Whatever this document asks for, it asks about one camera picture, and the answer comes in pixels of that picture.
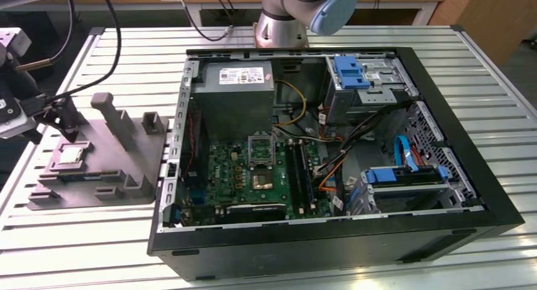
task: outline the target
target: aluminum table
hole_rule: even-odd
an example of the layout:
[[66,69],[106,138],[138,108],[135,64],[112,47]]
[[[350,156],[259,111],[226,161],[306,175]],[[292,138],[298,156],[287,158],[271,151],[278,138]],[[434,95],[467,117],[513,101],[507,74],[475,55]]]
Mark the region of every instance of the aluminum table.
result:
[[[124,29],[115,75],[74,99],[87,118],[95,92],[111,92],[130,116],[159,111],[174,117],[186,50],[254,47],[252,28],[219,44],[191,28]],[[218,36],[223,28],[206,28]],[[28,195],[59,134],[42,128],[0,194],[0,289],[487,289],[537,285],[537,114],[464,32],[451,27],[354,26],[335,36],[310,36],[314,47],[414,47],[475,140],[527,223],[431,263],[307,272],[188,284],[147,255],[154,204],[31,211]],[[94,31],[60,91],[107,73],[114,29]]]

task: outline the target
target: gray power supply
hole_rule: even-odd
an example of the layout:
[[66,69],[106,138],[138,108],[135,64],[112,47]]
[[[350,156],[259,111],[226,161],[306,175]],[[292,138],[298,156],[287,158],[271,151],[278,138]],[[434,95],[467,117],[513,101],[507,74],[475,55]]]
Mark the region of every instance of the gray power supply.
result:
[[268,133],[275,96],[271,62],[211,63],[202,75],[194,100],[204,113],[210,139],[240,142],[258,131]]

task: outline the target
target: black cable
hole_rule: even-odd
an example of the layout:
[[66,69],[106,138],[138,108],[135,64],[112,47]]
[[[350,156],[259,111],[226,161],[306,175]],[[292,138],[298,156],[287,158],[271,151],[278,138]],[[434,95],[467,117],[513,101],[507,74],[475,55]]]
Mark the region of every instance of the black cable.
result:
[[51,62],[56,62],[60,57],[64,55],[67,47],[71,45],[71,41],[74,38],[74,27],[75,27],[75,2],[74,0],[67,0],[70,3],[70,32],[67,34],[66,42],[64,45],[62,46],[62,49],[58,51],[55,56],[51,57]]
[[116,11],[112,5],[112,2],[110,0],[104,0],[110,13],[112,15],[112,20],[115,23],[115,27],[116,27],[116,35],[118,35],[118,46],[116,46],[116,55],[115,55],[115,61],[112,63],[112,67],[110,68],[110,71],[106,75],[103,75],[103,77],[100,79],[98,79],[96,81],[92,81],[90,84],[86,84],[82,87],[78,87],[75,90],[70,91],[70,92],[64,92],[56,96],[54,96],[51,99],[48,99],[48,102],[59,100],[62,98],[66,98],[67,96],[71,96],[72,94],[76,94],[78,92],[80,92],[82,90],[86,90],[87,88],[100,84],[104,80],[107,80],[107,78],[115,73],[116,68],[118,68],[118,63],[119,63],[119,57],[122,56],[122,27],[119,25],[119,20],[118,20],[118,15],[116,15]]
[[380,0],[375,0],[375,4],[374,4],[374,9],[379,9],[380,8]]
[[203,34],[203,32],[202,32],[199,26],[198,26],[196,23],[194,22],[194,18],[192,18],[192,15],[191,15],[191,11],[188,10],[188,6],[187,6],[186,0],[182,0],[182,4],[183,4],[183,9],[186,10],[187,18],[188,18],[188,20],[190,20],[190,22],[191,22],[191,25],[194,26],[194,29],[196,29],[198,33],[200,33],[202,37],[203,37],[204,39],[207,39],[210,42],[219,42],[220,40],[223,40],[223,39],[228,36],[228,34],[230,34],[230,32],[231,32],[231,30],[232,30],[232,28],[234,28],[234,25],[230,25],[228,29],[226,29],[226,31],[224,31],[224,34],[223,34],[219,38],[211,38],[211,37],[208,37],[206,34]]
[[344,184],[344,170],[343,166],[335,171],[335,183],[336,183],[336,196],[343,202],[343,209],[338,209],[335,212],[335,216],[344,216],[347,212],[347,205],[346,205],[346,184]]
[[342,157],[346,156],[346,154],[348,153],[350,149],[352,148],[352,146],[355,145],[355,143],[360,140],[360,138],[370,133],[374,128],[376,128],[383,115],[391,113],[392,111],[398,110],[398,109],[403,109],[410,107],[414,104],[412,100],[404,101],[399,104],[392,104],[388,106],[384,106],[379,111],[376,111],[352,130],[352,132],[350,133],[350,135],[347,136],[347,139],[344,140],[344,142],[342,142],[342,145],[339,147],[339,154],[336,155],[336,157],[327,162],[326,164],[323,164],[318,170],[323,170],[327,167],[330,167],[331,165],[336,164],[340,160]]
[[64,45],[62,46],[60,50],[56,52],[56,54],[51,58],[39,60],[36,62],[31,62],[30,64],[19,65],[19,66],[16,66],[15,70],[32,71],[39,68],[48,67],[55,62],[58,62],[58,60],[64,55],[66,50],[70,47],[72,39],[74,39],[74,27],[75,27],[75,2],[74,2],[74,0],[67,0],[67,3],[70,5],[70,32],[67,34]]
[[234,10],[234,14],[235,13],[238,13],[238,10],[235,9],[235,7],[234,7],[234,3],[232,3],[232,1],[231,0],[228,0],[228,3],[230,3],[230,7],[232,8],[232,10]]
[[226,7],[224,2],[222,0],[219,0],[219,2],[220,2],[222,7],[224,8],[226,15],[228,15],[231,24],[235,25],[235,19],[232,17],[232,14],[228,11],[228,8]]
[[83,12],[79,11],[79,14],[76,15],[76,18],[75,18],[75,23],[80,23],[83,21],[80,18],[82,16],[83,16]]
[[[306,131],[306,129],[303,128],[303,126],[300,125],[300,121],[304,119],[306,115],[303,117],[300,117],[300,119],[298,121],[295,121],[294,125],[296,126],[298,129],[300,129],[300,131],[304,133],[304,135],[310,136],[308,132]],[[294,117],[294,110],[290,111],[290,121],[294,121],[295,117]]]
[[319,139],[319,138],[312,137],[312,136],[302,136],[302,135],[294,134],[292,132],[290,132],[288,130],[286,130],[282,126],[274,126],[274,128],[278,128],[278,129],[279,129],[283,133],[286,133],[288,136],[291,136],[291,137],[294,137],[294,138],[298,138],[298,139],[310,139],[310,140],[320,141],[320,142],[331,142],[330,140],[323,140],[323,139]]

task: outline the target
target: cable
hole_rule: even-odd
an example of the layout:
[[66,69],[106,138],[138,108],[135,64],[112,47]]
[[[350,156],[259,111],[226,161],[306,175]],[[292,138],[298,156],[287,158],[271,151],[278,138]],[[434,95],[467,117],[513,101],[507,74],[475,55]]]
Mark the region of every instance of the cable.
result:
[[376,114],[374,114],[367,120],[364,120],[358,127],[355,128],[355,130],[351,132],[354,135],[354,139],[351,141],[348,141],[348,139],[351,137],[348,137],[344,142],[340,145],[340,153],[338,154],[338,156],[326,164],[323,164],[318,170],[323,170],[327,167],[330,167],[332,164],[335,164],[338,162],[338,160],[347,154],[347,152],[350,151],[350,149],[352,148],[355,142],[358,142],[358,140],[362,138],[363,135],[366,135],[367,133],[371,132],[371,130],[376,127],[376,125],[380,122],[380,118],[376,118],[376,120],[374,120],[374,122],[370,125],[366,125],[366,122],[371,120],[372,117],[378,117]]
[[375,0],[374,9],[380,8],[380,0]]
[[339,167],[342,166],[342,164],[344,164],[347,157],[342,159],[342,161],[338,163],[338,165],[332,168],[331,172],[328,173],[328,175],[326,176],[326,178],[323,179],[322,183],[319,184],[319,190],[324,191],[323,188],[326,187],[327,181],[330,179],[330,177],[335,174],[336,170],[339,169]]
[[426,165],[426,161],[423,160],[420,152],[414,145],[411,146],[411,151],[412,151],[414,155],[416,156],[416,161],[419,162],[419,165]]
[[300,115],[298,118],[295,118],[294,120],[284,122],[284,123],[275,123],[275,126],[284,126],[284,125],[292,125],[295,122],[298,122],[303,116],[306,115],[306,111],[307,111],[307,99],[304,97],[303,92],[296,88],[296,86],[294,86],[292,84],[290,84],[287,81],[283,81],[282,79],[276,80],[276,82],[282,82],[283,84],[287,84],[299,94],[300,98],[303,99],[303,111],[300,112]]
[[[294,117],[294,110],[290,111],[290,119],[291,119],[291,120],[295,120],[295,117]],[[308,136],[308,132],[306,131],[306,129],[303,128],[303,126],[302,126],[300,123],[299,123],[302,119],[299,119],[298,121],[295,121],[295,126],[296,126],[298,129],[300,129],[300,131],[304,133],[304,135]]]
[[187,178],[187,174],[191,170],[192,167],[192,162],[194,162],[194,150],[195,150],[195,145],[194,145],[194,119],[192,119],[192,112],[188,114],[188,122],[191,124],[190,126],[190,138],[191,138],[191,160],[188,161],[188,166],[186,173],[183,174],[183,180]]
[[82,87],[78,87],[75,90],[72,90],[70,92],[64,92],[64,93],[54,96],[52,98],[48,99],[48,102],[59,100],[62,98],[66,98],[67,96],[71,96],[71,95],[76,94],[82,90],[86,90],[87,88],[100,84],[103,81],[106,81],[108,79],[108,77],[116,71],[118,63],[119,63],[119,57],[122,56],[122,27],[119,25],[118,15],[116,15],[116,11],[115,11],[115,7],[112,5],[112,2],[110,0],[104,0],[104,2],[107,4],[110,13],[112,15],[112,20],[114,20],[115,28],[116,28],[116,36],[118,36],[116,55],[115,55],[115,61],[112,63],[112,67],[110,68],[108,73],[106,75],[103,75],[103,77],[100,79],[98,79],[96,81],[92,81],[90,84],[86,84]]
[[232,3],[232,1],[231,0],[228,0],[228,3],[230,3],[230,7],[232,8],[232,10],[234,10],[234,14],[235,13],[238,13],[238,10],[235,9],[235,7],[234,7],[234,3]]
[[228,15],[231,24],[235,25],[235,19],[228,11],[228,8],[226,7],[224,2],[222,0],[219,0],[219,2],[220,2],[222,7],[224,8],[226,15]]
[[390,114],[392,111],[403,108],[408,108],[414,104],[412,100],[403,101],[402,103],[398,104],[391,104],[388,106],[384,106],[379,111],[376,111],[352,130],[351,134],[348,135],[346,141],[343,142],[340,146],[340,150],[347,147],[347,145],[358,141],[360,139],[360,136],[366,135],[367,132],[364,130],[360,130],[363,127],[366,129],[366,126],[375,126],[382,118],[383,115]]
[[75,27],[75,2],[74,0],[67,0],[67,3],[70,4],[70,32],[67,34],[64,45],[50,59],[39,60],[36,62],[31,62],[30,64],[19,65],[15,67],[16,71],[32,71],[35,69],[47,67],[52,65],[55,62],[58,62],[58,60],[64,55],[67,47],[71,45],[72,42],[74,27]]
[[411,167],[414,172],[418,172],[420,169],[416,163],[414,162],[410,139],[404,135],[398,135],[396,140],[394,141],[394,155],[396,158],[396,165],[403,165],[402,146],[403,146],[403,154],[406,155],[407,165]]
[[[331,140],[330,137],[326,137],[326,125],[323,125],[323,126],[319,128],[319,137],[320,137],[322,139],[324,139],[324,140]],[[335,140],[343,142],[343,141],[344,141],[344,138],[340,137],[340,136],[336,136],[336,137],[335,137]]]
[[275,126],[275,128],[278,128],[288,137],[292,137],[292,138],[296,138],[296,139],[306,139],[306,140],[312,140],[312,141],[318,141],[318,142],[332,142],[331,140],[323,140],[323,139],[319,139],[316,137],[300,136],[298,134],[294,134],[292,132],[284,130],[284,128],[282,126]]
[[192,15],[191,15],[191,11],[188,10],[188,6],[187,6],[187,3],[186,3],[186,0],[180,0],[180,2],[182,2],[182,5],[183,5],[183,9],[186,10],[187,18],[188,18],[188,20],[190,20],[190,22],[191,22],[191,25],[194,26],[194,29],[196,29],[198,33],[200,33],[202,37],[203,37],[204,39],[207,39],[210,42],[219,42],[220,40],[223,40],[223,39],[228,36],[230,32],[232,31],[234,25],[230,25],[230,26],[228,26],[228,28],[227,28],[226,31],[224,31],[224,34],[223,34],[219,38],[211,38],[211,37],[208,37],[208,36],[202,32],[199,26],[198,26],[196,23],[194,22],[194,18],[192,18]]

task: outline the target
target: motherboard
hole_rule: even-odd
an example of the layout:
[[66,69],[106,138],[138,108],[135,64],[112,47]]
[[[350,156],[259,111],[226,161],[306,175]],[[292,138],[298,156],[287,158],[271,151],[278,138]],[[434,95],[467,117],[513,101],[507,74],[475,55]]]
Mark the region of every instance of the motherboard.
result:
[[312,180],[320,163],[315,142],[260,135],[244,143],[212,144],[208,185],[190,190],[187,224],[331,216],[330,200]]

